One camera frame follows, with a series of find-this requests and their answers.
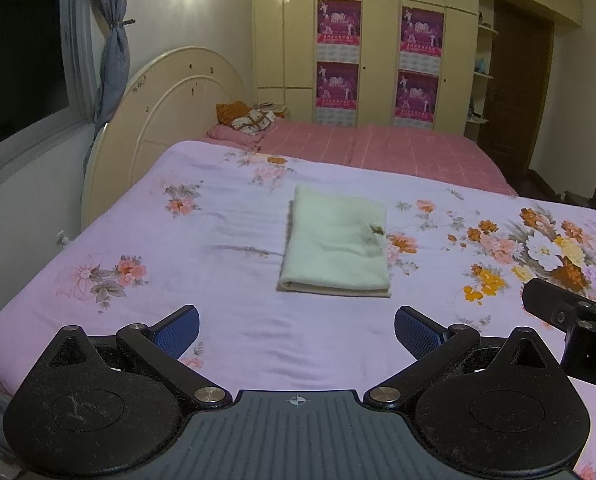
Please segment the dark wooden door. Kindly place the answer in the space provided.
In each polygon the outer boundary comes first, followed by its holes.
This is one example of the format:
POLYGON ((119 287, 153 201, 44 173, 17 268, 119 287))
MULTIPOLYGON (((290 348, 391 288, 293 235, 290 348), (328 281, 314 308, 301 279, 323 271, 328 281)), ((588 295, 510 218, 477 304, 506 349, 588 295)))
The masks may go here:
POLYGON ((478 145, 507 182, 529 170, 546 102, 554 23, 504 0, 494 3, 490 75, 478 145))

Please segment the pink poster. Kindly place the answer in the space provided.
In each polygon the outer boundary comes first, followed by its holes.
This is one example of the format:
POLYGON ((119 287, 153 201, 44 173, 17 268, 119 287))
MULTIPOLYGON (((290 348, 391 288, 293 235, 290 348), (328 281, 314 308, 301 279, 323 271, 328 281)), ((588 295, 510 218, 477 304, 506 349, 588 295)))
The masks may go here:
POLYGON ((350 63, 316 64, 315 122, 354 127, 357 117, 359 66, 350 63))
POLYGON ((403 6, 399 69, 439 76, 442 64, 444 14, 403 6))
POLYGON ((437 76, 400 70, 393 125, 432 130, 438 87, 437 76))
POLYGON ((316 61, 360 62, 360 0, 317 0, 316 9, 316 61))

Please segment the cream wardrobe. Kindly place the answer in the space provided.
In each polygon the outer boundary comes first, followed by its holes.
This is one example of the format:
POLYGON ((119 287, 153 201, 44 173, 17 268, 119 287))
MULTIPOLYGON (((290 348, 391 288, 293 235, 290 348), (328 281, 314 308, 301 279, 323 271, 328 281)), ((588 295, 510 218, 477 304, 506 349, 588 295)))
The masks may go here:
MULTIPOLYGON (((509 0, 551 22, 578 26, 583 0, 509 0)), ((403 6, 444 14, 442 64, 432 130, 463 134, 473 80, 479 0, 360 0, 356 126, 394 126, 403 6)), ((252 0, 255 85, 260 100, 315 122, 317 0, 252 0)))

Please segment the blue grey curtain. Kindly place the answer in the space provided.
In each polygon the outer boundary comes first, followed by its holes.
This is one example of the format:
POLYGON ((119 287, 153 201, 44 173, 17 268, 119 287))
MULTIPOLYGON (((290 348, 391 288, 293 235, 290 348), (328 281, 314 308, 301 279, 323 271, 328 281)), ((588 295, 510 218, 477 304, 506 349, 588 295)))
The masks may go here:
POLYGON ((126 32, 127 0, 91 0, 108 28, 100 57, 100 84, 94 106, 93 124, 100 133, 114 117, 126 91, 130 72, 130 47, 126 32))

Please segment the pink checked bed cover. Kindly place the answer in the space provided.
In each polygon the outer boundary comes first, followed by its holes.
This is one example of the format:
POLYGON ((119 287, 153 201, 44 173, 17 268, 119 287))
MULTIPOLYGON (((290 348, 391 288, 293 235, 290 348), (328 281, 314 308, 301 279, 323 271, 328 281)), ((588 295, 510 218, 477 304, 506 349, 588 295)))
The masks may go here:
POLYGON ((465 188, 516 194, 502 171, 476 143, 465 136, 431 130, 376 125, 353 128, 279 120, 254 136, 216 125, 203 140, 254 153, 408 174, 465 188))

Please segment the corner shelf unit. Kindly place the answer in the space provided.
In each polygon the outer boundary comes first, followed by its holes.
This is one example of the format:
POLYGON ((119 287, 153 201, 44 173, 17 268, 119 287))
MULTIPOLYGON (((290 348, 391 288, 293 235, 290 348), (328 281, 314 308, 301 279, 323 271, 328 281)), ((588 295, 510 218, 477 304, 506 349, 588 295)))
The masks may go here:
POLYGON ((476 31, 476 54, 474 55, 473 80, 465 125, 465 136, 474 143, 483 126, 488 123, 484 114, 486 92, 493 81, 491 58, 495 29, 494 0, 479 0, 478 30, 476 31))

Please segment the lower right pink poster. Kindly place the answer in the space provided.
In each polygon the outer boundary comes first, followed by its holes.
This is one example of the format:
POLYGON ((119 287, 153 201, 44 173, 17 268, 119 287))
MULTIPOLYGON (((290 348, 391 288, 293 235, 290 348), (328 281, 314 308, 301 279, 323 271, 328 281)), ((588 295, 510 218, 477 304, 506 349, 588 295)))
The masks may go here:
POLYGON ((437 76, 400 70, 393 125, 432 130, 438 87, 437 76))

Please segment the upper right pink poster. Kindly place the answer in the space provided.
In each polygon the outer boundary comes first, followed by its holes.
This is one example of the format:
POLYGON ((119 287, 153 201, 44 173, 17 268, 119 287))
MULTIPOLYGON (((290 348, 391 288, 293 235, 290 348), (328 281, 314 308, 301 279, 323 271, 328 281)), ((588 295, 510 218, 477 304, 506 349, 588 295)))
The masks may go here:
POLYGON ((444 14, 403 6, 399 69, 439 76, 442 64, 444 14))

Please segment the orange patterned pillow pile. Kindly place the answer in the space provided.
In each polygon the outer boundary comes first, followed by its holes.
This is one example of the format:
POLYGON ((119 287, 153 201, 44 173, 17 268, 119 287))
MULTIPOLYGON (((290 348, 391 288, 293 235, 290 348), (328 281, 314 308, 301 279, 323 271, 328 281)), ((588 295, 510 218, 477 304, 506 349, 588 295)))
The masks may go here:
POLYGON ((235 131, 254 136, 273 127, 278 119, 288 117, 284 105, 267 103, 259 107, 251 107, 241 101, 219 103, 215 106, 217 122, 235 131))

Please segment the pale green knit sweater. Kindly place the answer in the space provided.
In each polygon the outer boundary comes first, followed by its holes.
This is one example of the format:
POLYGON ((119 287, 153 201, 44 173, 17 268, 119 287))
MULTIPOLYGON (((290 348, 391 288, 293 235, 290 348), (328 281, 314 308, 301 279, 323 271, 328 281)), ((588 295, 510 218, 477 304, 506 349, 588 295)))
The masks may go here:
POLYGON ((329 296, 390 297, 387 210, 367 198, 299 184, 278 286, 329 296))

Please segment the floral lilac bedsheet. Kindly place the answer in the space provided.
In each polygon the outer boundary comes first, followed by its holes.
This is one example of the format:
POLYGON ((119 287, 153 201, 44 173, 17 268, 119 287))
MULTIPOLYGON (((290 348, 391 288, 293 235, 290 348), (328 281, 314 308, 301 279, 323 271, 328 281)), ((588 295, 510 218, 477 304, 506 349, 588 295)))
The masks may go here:
POLYGON ((532 278, 596 302, 596 210, 182 142, 1 311, 4 436, 26 479, 596 479, 596 386, 524 310, 532 278), (278 286, 299 184, 386 207, 390 297, 278 286), (179 405, 118 346, 187 304, 179 360, 231 405, 179 405), (406 306, 480 344, 367 406, 415 362, 406 306))

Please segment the upper left pink poster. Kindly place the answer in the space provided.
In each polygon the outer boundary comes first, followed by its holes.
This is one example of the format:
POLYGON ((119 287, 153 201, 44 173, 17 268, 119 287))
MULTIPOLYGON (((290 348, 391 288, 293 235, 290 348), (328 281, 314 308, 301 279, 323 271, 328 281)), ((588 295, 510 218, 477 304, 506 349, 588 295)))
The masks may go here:
POLYGON ((316 9, 316 61, 360 62, 360 0, 317 0, 316 9))

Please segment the lower left pink poster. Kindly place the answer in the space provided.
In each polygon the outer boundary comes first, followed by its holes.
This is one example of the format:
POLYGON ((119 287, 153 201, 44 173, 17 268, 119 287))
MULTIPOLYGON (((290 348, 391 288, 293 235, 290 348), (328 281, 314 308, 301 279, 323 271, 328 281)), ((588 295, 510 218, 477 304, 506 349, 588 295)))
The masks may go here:
POLYGON ((315 122, 354 127, 357 117, 359 66, 350 63, 316 64, 315 122))

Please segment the window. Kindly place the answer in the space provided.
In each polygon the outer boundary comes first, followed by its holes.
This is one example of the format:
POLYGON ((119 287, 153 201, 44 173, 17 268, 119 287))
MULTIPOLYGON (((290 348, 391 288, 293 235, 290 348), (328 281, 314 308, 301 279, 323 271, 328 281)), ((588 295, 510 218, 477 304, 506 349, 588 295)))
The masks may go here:
POLYGON ((0 168, 93 118, 90 0, 0 0, 0 168))

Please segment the cream round headboard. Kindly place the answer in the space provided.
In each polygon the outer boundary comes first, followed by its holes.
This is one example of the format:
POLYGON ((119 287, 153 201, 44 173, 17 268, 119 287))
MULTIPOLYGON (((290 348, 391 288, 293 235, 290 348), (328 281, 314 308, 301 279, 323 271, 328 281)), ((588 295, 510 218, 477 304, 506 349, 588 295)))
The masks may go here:
POLYGON ((83 184, 81 228, 141 180, 170 146, 202 138, 217 123, 217 104, 246 99, 240 74, 210 49, 177 48, 147 63, 93 143, 83 184))

